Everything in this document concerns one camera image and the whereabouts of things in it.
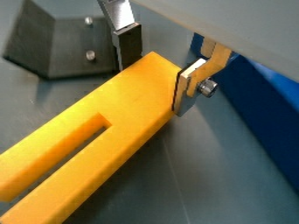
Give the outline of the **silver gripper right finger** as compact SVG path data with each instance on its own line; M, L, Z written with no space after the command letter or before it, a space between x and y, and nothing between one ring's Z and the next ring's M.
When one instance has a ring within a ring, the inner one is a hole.
M230 54L232 51L209 38L201 41L200 58L176 75L172 112L177 116L192 107L198 95L213 95L217 83L210 80L210 76L225 67Z

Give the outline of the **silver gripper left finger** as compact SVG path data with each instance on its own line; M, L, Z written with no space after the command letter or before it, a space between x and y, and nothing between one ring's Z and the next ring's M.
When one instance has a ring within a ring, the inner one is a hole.
M141 25L128 0L97 0L97 3L110 27L118 69L124 70L141 59Z

